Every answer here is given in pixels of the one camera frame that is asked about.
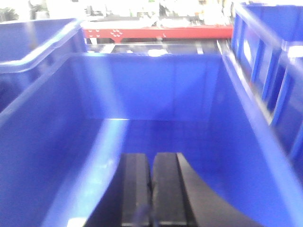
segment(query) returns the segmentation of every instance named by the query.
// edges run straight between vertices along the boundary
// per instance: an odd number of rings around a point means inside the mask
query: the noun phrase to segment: black curved piece
[[[190,227],[261,227],[218,196],[177,153],[187,225]]]

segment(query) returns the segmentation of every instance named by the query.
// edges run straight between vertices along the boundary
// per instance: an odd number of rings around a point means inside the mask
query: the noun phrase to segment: black plastic part
[[[151,176],[145,154],[127,154],[125,156],[125,179],[122,225],[133,226],[133,222],[141,227],[150,225],[149,212],[151,206]]]
[[[153,209],[159,226],[187,226],[176,153],[157,154],[152,179]]]
[[[149,214],[136,218],[151,205],[151,177],[145,154],[122,154],[115,175],[85,227],[150,225]]]
[[[218,196],[177,153],[190,227],[261,227]]]

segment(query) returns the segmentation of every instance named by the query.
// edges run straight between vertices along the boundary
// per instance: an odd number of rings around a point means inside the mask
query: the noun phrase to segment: plastic crate
[[[303,46],[303,6],[241,4],[236,8],[232,49],[262,99],[273,111],[281,84],[274,84],[282,51]]]
[[[121,152],[182,152],[267,227],[303,226],[303,192],[229,55],[75,55],[0,113],[0,223],[87,218]]]
[[[73,52],[86,52],[80,22],[0,24],[0,111],[54,62]]]
[[[271,125],[303,179],[303,58],[282,54],[279,68],[285,73],[276,78],[282,86]]]

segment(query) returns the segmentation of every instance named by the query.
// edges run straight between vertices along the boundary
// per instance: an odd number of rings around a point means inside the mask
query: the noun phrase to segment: blue crate
[[[241,4],[236,8],[232,49],[270,111],[281,84],[274,83],[281,52],[303,46],[303,6]]]
[[[0,24],[0,111],[54,62],[86,52],[77,19]]]
[[[121,152],[165,151],[264,226],[303,226],[302,186],[237,72],[231,55],[57,62],[0,113],[1,225],[86,219]]]
[[[279,68],[285,73],[275,78],[282,85],[271,125],[303,179],[303,58],[282,54]]]

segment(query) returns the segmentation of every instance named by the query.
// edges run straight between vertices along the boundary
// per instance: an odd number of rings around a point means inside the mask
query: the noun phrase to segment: red metal frame
[[[120,43],[124,38],[230,39],[233,26],[145,27],[135,29],[84,28],[83,30],[86,38],[111,38],[115,43]]]

